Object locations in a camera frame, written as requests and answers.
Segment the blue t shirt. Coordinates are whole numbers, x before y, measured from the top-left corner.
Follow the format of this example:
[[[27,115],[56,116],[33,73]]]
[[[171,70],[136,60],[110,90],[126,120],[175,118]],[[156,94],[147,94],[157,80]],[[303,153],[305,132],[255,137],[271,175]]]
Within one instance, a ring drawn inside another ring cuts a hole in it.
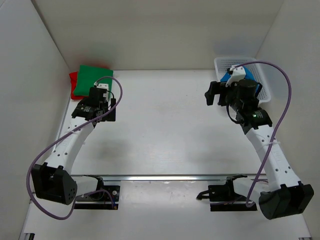
[[[254,78],[253,74],[246,67],[244,67],[244,69],[245,69],[245,72],[246,72],[246,76],[244,77],[244,79],[255,81],[255,78]],[[228,80],[228,77],[226,76],[226,73],[225,73],[224,76],[221,78],[220,82],[226,83],[227,80]]]

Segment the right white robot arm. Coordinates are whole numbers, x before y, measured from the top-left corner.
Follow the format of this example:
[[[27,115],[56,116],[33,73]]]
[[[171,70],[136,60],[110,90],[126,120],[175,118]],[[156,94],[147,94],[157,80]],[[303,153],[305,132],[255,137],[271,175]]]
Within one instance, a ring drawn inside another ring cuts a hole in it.
[[[288,163],[276,139],[272,120],[259,106],[261,89],[262,85],[251,79],[241,79],[231,85],[212,81],[204,96],[207,105],[211,106],[218,95],[219,106],[236,112],[232,121],[241,126],[253,145],[266,180],[253,180],[244,174],[228,176],[224,184],[209,185],[196,198],[208,199],[212,206],[220,205],[222,210],[228,210],[227,204],[248,197],[254,204],[249,209],[260,209],[268,220],[302,214],[314,196],[314,190],[310,184],[301,182]]]

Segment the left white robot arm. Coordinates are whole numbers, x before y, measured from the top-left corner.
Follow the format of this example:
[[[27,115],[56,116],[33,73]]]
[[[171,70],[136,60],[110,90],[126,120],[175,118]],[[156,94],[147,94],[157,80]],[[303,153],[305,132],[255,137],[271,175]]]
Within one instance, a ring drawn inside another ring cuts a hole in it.
[[[109,107],[116,105],[116,98],[109,98],[109,86],[99,83],[89,90],[71,114],[67,135],[57,143],[53,153],[43,164],[35,164],[31,170],[35,194],[38,198],[69,205],[79,192],[79,184],[71,177],[75,159],[86,138],[99,122],[114,122],[116,111],[105,115]]]

